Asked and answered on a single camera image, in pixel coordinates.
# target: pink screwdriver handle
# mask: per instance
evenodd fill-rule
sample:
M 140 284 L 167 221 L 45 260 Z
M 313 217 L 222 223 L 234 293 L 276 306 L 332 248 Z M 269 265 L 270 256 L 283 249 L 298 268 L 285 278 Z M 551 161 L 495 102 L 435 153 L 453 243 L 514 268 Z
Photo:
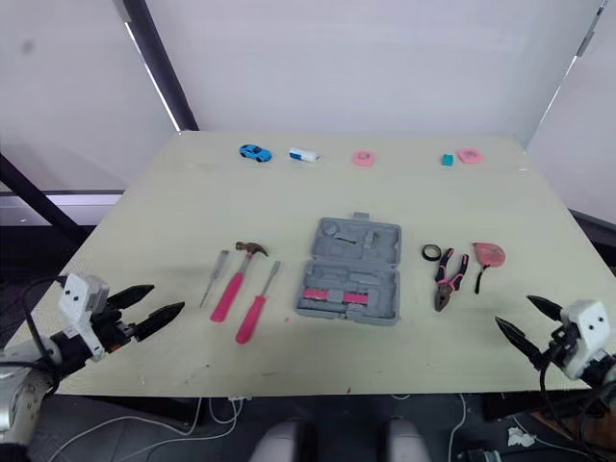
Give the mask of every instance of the pink screwdriver handle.
M 223 322 L 227 313 L 229 313 L 229 308 L 231 308 L 231 303 L 233 303 L 233 299 L 235 295 L 238 294 L 240 287 L 242 286 L 242 281 L 244 280 L 244 274 L 242 272 L 236 272 L 229 283 L 227 284 L 226 289 L 224 290 L 224 294 L 220 298 L 216 310 L 212 313 L 210 320 L 214 322 Z
M 263 311 L 263 305 L 265 304 L 266 298 L 264 296 L 257 295 L 254 297 L 254 301 L 246 313 L 246 317 L 240 326 L 240 330 L 238 330 L 238 333 L 235 336 L 235 341 L 238 344 L 245 344 L 250 340 L 250 337 L 252 337 L 252 332 L 254 332 L 254 328 L 257 325 L 259 317 L 261 316 L 261 312 Z

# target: white wall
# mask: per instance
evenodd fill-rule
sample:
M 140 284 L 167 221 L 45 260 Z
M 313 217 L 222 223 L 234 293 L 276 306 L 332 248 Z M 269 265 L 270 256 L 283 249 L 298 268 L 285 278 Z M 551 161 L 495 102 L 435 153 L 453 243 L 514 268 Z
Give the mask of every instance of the white wall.
M 202 129 L 527 142 L 601 0 L 148 0 Z
M 173 133 L 112 0 L 0 2 L 0 150 L 39 188 L 123 190 Z
M 565 204 L 616 224 L 616 4 L 528 146 Z

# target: toy car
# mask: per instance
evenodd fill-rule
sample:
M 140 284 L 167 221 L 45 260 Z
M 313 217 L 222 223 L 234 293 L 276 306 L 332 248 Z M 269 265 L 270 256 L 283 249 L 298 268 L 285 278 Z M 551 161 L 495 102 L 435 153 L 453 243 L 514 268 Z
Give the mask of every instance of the toy car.
M 271 159 L 271 153 L 256 144 L 244 144 L 240 146 L 240 155 L 257 162 L 267 162 Z

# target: black pole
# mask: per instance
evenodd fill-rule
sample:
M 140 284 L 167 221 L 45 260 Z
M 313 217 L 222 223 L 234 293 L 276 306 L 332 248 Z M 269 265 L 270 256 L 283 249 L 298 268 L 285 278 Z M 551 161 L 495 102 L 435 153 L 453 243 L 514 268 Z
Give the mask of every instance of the black pole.
M 81 245 L 88 232 L 70 219 L 47 196 L 0 153 L 0 181 L 23 199 L 39 215 L 56 226 L 74 243 Z
M 141 55 L 180 130 L 198 130 L 199 126 L 194 119 L 193 111 L 175 75 L 145 0 L 120 0 L 120 2 L 116 1 L 116 4 L 122 20 L 130 27 Z

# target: white eraser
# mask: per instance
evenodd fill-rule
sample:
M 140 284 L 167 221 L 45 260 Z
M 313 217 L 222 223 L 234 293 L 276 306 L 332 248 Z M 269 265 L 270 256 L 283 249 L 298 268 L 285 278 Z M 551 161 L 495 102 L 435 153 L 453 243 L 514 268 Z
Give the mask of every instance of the white eraser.
M 316 162 L 320 156 L 314 151 L 292 147 L 289 149 L 289 157 L 297 161 Z

